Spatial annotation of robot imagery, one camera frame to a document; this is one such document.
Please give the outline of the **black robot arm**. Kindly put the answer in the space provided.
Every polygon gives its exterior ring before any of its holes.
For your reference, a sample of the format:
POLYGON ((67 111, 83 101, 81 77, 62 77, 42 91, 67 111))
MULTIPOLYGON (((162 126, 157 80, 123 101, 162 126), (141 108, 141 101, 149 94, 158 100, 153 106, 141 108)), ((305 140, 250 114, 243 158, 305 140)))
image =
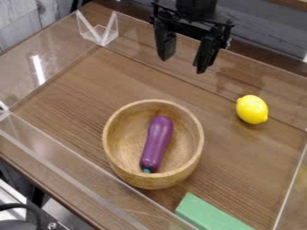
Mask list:
POLYGON ((203 74, 214 65, 221 49, 231 44, 235 24, 217 14, 218 0, 154 0, 150 23, 155 29, 159 58, 169 60, 177 51, 178 34, 199 40, 194 66, 203 74))

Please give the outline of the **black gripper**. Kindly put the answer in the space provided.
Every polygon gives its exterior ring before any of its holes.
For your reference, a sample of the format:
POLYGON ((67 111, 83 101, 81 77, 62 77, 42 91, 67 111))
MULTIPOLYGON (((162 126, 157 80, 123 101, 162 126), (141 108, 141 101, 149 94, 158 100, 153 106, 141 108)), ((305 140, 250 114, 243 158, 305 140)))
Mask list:
POLYGON ((203 74, 214 64, 219 47, 226 49, 231 44, 234 22, 218 13, 218 0, 153 0, 151 4, 159 58, 166 61, 173 57, 177 33, 201 40, 194 66, 203 74))

